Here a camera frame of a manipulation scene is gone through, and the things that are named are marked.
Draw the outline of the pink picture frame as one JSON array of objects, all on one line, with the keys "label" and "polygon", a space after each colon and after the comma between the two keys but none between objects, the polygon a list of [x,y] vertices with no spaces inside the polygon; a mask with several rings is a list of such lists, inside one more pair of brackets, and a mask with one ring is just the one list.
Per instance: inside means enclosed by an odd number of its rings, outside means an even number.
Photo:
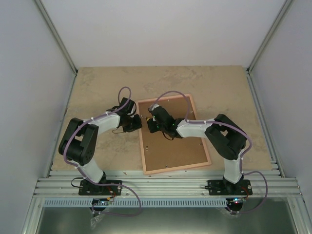
[{"label": "pink picture frame", "polygon": [[188,137],[169,140],[162,132],[150,133],[146,118],[151,118],[148,108],[155,98],[138,100],[137,113],[141,115],[142,128],[139,141],[145,175],[210,166],[211,157],[204,138]]}]

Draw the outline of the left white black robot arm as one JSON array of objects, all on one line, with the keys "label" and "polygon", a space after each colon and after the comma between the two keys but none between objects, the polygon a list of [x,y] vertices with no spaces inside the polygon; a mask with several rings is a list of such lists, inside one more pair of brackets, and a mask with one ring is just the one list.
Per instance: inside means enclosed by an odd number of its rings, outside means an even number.
[{"label": "left white black robot arm", "polygon": [[123,133],[131,133],[142,127],[140,116],[136,113],[136,103],[123,98],[118,106],[108,109],[104,114],[82,120],[70,120],[58,147],[58,152],[66,163],[73,165],[90,182],[90,189],[97,195],[107,188],[105,172],[93,159],[97,138],[109,131],[122,128]]}]

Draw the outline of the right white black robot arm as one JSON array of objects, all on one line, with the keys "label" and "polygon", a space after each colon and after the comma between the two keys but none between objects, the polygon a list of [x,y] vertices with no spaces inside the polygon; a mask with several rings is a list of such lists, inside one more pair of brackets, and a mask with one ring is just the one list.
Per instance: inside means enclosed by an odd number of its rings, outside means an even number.
[{"label": "right white black robot arm", "polygon": [[161,131],[171,140],[198,137],[210,141],[224,159],[223,189],[230,195],[241,190],[244,175],[242,159],[252,146],[250,138],[226,115],[219,114],[209,120],[174,119],[163,107],[154,104],[149,108],[152,118],[147,119],[150,133]]}]

